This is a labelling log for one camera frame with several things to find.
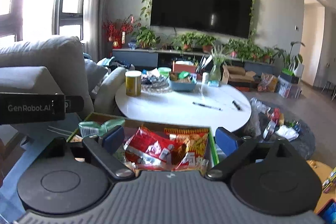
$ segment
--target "chair leg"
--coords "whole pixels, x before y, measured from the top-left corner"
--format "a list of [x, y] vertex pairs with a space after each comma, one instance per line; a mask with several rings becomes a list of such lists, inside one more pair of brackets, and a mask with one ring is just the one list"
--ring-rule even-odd
[[328, 87], [328, 88], [330, 88], [330, 82], [327, 81], [327, 82], [325, 83], [325, 86], [324, 86], [324, 88], [322, 89], [321, 93], [324, 91], [324, 89], [326, 88], [326, 86], [327, 86], [328, 83], [329, 83], [329, 87]]
[[334, 100], [335, 97], [336, 97], [336, 85], [335, 85], [335, 87], [334, 87], [333, 96], [332, 96], [332, 98], [331, 98], [331, 101]]

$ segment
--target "yellow canister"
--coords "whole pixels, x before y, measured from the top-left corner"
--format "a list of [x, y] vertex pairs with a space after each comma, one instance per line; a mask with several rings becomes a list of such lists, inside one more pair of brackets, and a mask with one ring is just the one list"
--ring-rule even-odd
[[138, 70], [129, 70], [125, 73], [126, 77], [126, 95], [140, 96], [141, 94], [141, 72]]

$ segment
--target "blue plastic basket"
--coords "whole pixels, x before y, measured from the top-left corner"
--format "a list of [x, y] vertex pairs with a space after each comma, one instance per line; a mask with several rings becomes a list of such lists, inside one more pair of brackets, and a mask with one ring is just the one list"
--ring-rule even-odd
[[197, 75], [195, 73], [191, 73], [191, 75], [193, 76], [193, 80], [191, 83], [179, 83], [176, 81], [172, 81], [170, 80], [170, 75], [168, 78], [168, 82], [169, 82], [169, 87], [174, 90], [174, 91], [192, 91], [194, 90], [194, 88], [196, 87], [196, 77]]

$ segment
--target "circular pad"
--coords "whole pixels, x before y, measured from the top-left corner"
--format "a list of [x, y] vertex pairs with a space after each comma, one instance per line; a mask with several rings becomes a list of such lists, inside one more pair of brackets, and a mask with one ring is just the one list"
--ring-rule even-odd
[[107, 190], [108, 179], [102, 170], [65, 158], [35, 162], [17, 184], [25, 209], [52, 215], [71, 214], [88, 208]]
[[54, 171], [45, 175], [41, 184], [44, 189], [53, 193], [65, 193], [75, 189], [81, 179], [71, 171]]
[[231, 188], [242, 203], [256, 211], [291, 216], [314, 209], [319, 200], [320, 181], [312, 173], [308, 165], [278, 157], [237, 170]]

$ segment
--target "doorway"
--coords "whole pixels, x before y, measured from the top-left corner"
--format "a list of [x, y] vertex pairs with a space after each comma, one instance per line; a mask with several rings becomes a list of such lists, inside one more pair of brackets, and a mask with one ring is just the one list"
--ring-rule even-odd
[[318, 71], [325, 25], [325, 7], [317, 0], [304, 0], [302, 42], [304, 70], [302, 81], [313, 86]]

